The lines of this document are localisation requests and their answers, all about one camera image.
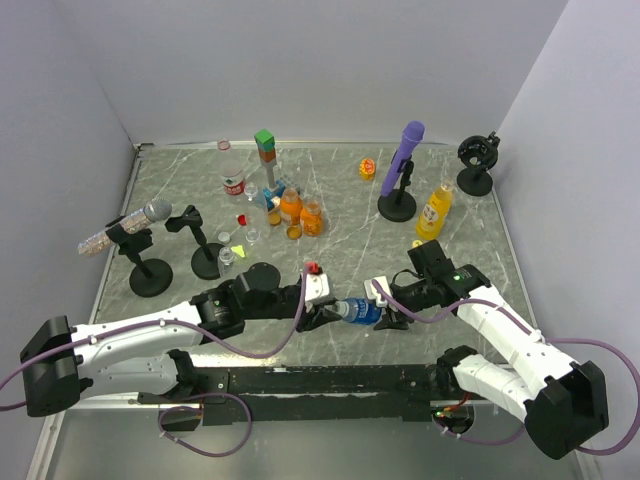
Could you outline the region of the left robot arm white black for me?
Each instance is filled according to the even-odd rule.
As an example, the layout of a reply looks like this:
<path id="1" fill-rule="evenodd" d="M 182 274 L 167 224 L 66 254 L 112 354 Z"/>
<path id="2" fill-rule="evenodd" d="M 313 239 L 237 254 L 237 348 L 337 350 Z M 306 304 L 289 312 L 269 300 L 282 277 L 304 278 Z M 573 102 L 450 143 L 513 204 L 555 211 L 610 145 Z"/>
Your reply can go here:
<path id="1" fill-rule="evenodd" d="M 329 276 L 307 264 L 299 280 L 281 286 L 265 262 L 165 310 L 104 324 L 72 326 L 46 320 L 20 353 L 26 412 L 32 418 L 67 410 L 82 399 L 140 392 L 176 402 L 196 393 L 198 379 L 184 348 L 225 345 L 249 320 L 291 319 L 296 332 L 330 322 Z"/>

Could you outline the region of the clear plastic bottle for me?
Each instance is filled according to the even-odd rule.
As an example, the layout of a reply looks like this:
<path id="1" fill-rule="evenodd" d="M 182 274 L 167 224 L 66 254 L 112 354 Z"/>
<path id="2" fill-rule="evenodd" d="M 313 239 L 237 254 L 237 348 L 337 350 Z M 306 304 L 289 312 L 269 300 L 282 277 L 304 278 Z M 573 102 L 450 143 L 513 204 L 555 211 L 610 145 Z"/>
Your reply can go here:
<path id="1" fill-rule="evenodd" d="M 228 276 L 234 267 L 235 264 L 235 253 L 228 246 L 223 246 L 218 252 L 218 271 L 219 278 L 222 279 Z"/>

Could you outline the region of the yellow juice bottle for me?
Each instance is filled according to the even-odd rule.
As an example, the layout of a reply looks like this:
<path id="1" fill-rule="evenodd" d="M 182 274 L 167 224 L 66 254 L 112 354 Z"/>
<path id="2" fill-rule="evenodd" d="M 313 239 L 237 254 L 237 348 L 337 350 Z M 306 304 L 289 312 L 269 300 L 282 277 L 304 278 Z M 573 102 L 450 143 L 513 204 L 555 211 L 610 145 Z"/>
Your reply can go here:
<path id="1" fill-rule="evenodd" d="M 453 198 L 454 186 L 449 180 L 443 181 L 434 190 L 416 224 L 416 233 L 421 239 L 431 241 L 438 237 L 452 206 Z"/>

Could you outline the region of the blue label water bottle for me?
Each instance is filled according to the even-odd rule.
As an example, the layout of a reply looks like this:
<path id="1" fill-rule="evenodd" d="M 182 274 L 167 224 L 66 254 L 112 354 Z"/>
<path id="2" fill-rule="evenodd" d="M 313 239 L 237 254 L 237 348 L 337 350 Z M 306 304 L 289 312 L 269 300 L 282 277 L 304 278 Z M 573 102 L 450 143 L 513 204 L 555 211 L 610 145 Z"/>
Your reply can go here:
<path id="1" fill-rule="evenodd" d="M 346 298 L 332 305 L 335 312 L 344 322 L 357 325 L 374 325 L 382 315 L 382 309 L 366 298 Z"/>

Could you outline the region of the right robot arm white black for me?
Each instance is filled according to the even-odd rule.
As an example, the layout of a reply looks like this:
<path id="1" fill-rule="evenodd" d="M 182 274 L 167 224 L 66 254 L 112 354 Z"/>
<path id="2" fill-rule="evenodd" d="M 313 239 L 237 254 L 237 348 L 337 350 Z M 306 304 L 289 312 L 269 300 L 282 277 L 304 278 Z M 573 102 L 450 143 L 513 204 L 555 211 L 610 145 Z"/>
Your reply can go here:
<path id="1" fill-rule="evenodd" d="M 520 420 L 540 451 L 560 459 L 609 425 L 603 372 L 591 361 L 578 363 L 549 343 L 511 308 L 476 267 L 455 267 L 438 241 L 409 250 L 418 279 L 391 286 L 386 277 L 365 281 L 368 299 L 417 320 L 420 311 L 440 306 L 476 330 L 509 367 L 493 364 L 461 346 L 444 354 L 436 375 L 441 394 L 464 392 L 492 401 Z"/>

